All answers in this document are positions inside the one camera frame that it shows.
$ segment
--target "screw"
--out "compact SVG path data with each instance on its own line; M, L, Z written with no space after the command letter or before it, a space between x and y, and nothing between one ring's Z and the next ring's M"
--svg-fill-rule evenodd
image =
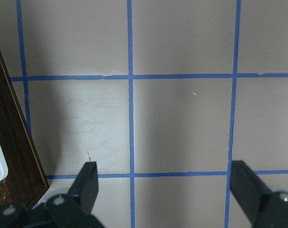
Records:
M55 204L55 205L61 205L61 204L64 203L64 201L65 201L65 199L62 198L61 195L59 195L55 200L53 200L53 204Z
M13 207L13 205L10 205L9 208L4 209L4 211L2 212L2 215L3 216L8 216L8 215L14 214L15 211L16 211L15 207Z
M280 193L280 199L283 200L284 202L288 202L288 194L285 192Z

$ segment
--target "grid square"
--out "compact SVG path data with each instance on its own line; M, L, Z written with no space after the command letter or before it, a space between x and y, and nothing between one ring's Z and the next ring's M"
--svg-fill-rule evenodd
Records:
M0 51L10 77L22 76L15 0L0 1Z
M134 74L232 73L235 0L133 0Z
M226 171L231 85L231 79L135 80L135 172Z
M17 99L19 100L19 104L23 112L23 115L26 118L24 84L23 82L12 82L12 84L13 84Z
M136 178L136 228L224 227L225 188L225 176Z
M239 78L233 159L254 170L288 169L288 78Z
M29 82L32 137L46 175L129 173L127 80Z
M40 202L46 201L50 194L60 194L69 189L74 179L49 180L50 189ZM130 227L130 180L129 178L99 178L99 193L92 214L105 227Z
M288 1L242 1L238 72L288 73Z
M269 187L281 187L288 190L288 174L259 175L259 177ZM251 228L251 224L231 194L229 228L240 227Z
M128 74L126 0L22 1L27 72Z

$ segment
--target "dark brown wooden board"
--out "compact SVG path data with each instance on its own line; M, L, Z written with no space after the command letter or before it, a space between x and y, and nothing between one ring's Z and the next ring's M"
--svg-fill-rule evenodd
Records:
M0 182L0 205L16 202L31 209L49 186L1 52L0 146L9 170Z

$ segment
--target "blue grid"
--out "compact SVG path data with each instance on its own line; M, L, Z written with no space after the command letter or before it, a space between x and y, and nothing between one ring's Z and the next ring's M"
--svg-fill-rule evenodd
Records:
M50 80L128 80L129 81L129 119L130 119L130 173L99 174L99 178L129 178L130 179L130 210L131 210L131 228L135 228L135 186L134 179L141 177L193 177L193 176L227 176L226 184L226 202L225 202L225 224L229 226L229 207L230 207L230 174L232 162L233 146L233 128L236 101L237 78L250 77L288 77L288 73L237 73L238 69L238 45L239 28L241 16L241 0L236 0L236 21L234 37L233 71L232 74L175 74L175 75L134 75L133 74L133 48L132 48L132 0L127 1L127 19L128 19L128 75L112 75L104 77L102 75L77 75L77 76L28 76L26 72L26 58L23 39L23 27L21 16L21 3L16 0L20 61L22 67L22 77L12 77L12 82L23 82L25 94L26 119L29 131L31 132L31 120L29 110L29 90L28 81L50 81ZM208 171L208 172L166 172L166 173L135 173L134 170L134 123L133 123L133 80L134 79L189 79L189 78L231 78L232 79L232 98L231 98L231 117L229 134L229 151L227 171ZM288 174L288 170L267 170L255 171L256 174ZM50 175L47 179L75 179L76 175Z

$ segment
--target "vertical blue tape strip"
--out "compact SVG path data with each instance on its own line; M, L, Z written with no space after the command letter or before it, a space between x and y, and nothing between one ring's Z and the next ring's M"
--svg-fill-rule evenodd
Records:
M128 20L128 71L129 71L129 126L130 126L130 212L131 228L135 228L134 189L134 127L133 127L133 47L132 47L132 2L127 0Z
M225 223L224 227L229 226L229 209L230 209L230 177L232 164L232 146L233 146L233 129L234 129L234 114L235 100L238 74L238 50L239 50L239 34L240 34L240 18L241 18L241 0L236 2L235 14L235 31L234 31L234 52L233 52L233 79L232 79L232 95L231 95L231 110L230 110L230 128L229 128L229 150L228 150L228 167L227 167L227 184L226 184L226 199L225 199Z
M28 79L27 79L27 72L26 72L26 57L25 57L24 35L23 35L23 28L22 28L20 0L16 0L16 11L17 11L17 20L18 20L20 63L21 63L22 79L23 79L23 84L24 84L24 93L25 93L26 119L27 119L27 126L29 129L29 132L31 133L29 87L28 87Z

